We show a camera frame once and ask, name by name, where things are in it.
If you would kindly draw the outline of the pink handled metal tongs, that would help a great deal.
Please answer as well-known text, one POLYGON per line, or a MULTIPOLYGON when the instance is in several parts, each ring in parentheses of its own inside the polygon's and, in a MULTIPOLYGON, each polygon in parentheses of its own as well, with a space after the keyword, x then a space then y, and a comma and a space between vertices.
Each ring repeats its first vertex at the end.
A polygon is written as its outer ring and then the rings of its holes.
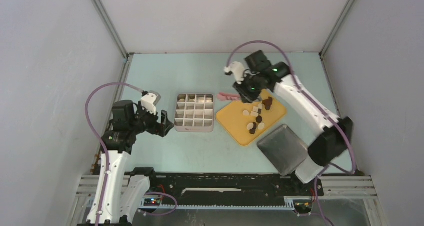
POLYGON ((219 92, 216 97, 220 101, 240 101, 241 96, 240 94, 234 94, 234 93, 225 93, 225 92, 219 92))

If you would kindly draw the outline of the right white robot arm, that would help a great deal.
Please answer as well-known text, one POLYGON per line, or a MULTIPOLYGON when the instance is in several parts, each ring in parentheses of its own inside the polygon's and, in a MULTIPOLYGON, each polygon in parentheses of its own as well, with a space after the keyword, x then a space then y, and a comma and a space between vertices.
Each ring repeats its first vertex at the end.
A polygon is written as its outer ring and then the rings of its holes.
POLYGON ((291 189, 303 195, 311 188, 311 181, 323 173, 335 158, 351 147, 353 121, 349 117, 340 118, 318 101, 301 84, 288 62, 272 63, 262 50, 245 57, 241 62, 228 62, 224 68, 226 75, 233 75, 233 87, 242 102, 253 103, 259 100, 263 89, 289 103, 314 132, 315 140, 307 147, 307 156, 295 166, 295 178, 291 189))

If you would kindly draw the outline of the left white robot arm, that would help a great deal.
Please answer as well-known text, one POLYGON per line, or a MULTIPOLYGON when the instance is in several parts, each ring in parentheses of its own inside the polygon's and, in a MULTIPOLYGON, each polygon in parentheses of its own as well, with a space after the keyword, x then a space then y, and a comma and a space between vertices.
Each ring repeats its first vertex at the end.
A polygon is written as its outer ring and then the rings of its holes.
POLYGON ((156 104, 156 100, 148 99, 113 104, 112 129, 100 136, 103 152, 98 187, 84 225, 132 225, 143 196, 156 192, 158 180, 145 174, 132 176, 129 189, 122 192, 126 164, 137 136, 148 132, 165 137, 174 127, 167 111, 158 113, 156 104))

